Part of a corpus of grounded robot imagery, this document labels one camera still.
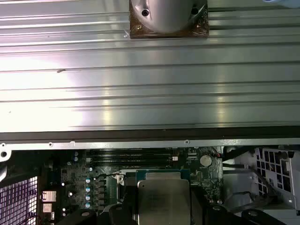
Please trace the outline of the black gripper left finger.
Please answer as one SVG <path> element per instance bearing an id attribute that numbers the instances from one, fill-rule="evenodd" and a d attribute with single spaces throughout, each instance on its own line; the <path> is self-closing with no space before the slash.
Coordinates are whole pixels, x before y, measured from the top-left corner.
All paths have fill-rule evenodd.
<path id="1" fill-rule="evenodd" d="M 57 224 L 59 225 L 136 225 L 138 187 L 135 181 L 125 183 L 123 200 L 111 204 L 97 214 L 94 210 L 78 209 Z"/>

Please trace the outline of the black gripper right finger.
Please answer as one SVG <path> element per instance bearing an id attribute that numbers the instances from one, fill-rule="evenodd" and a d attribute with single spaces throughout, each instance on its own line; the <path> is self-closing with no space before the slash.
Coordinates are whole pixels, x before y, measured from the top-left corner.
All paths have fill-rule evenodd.
<path id="1" fill-rule="evenodd" d="M 269 214 L 247 209 L 237 216 L 225 207 L 210 204 L 201 187 L 191 188 L 191 217 L 195 225 L 281 225 L 283 222 Z"/>

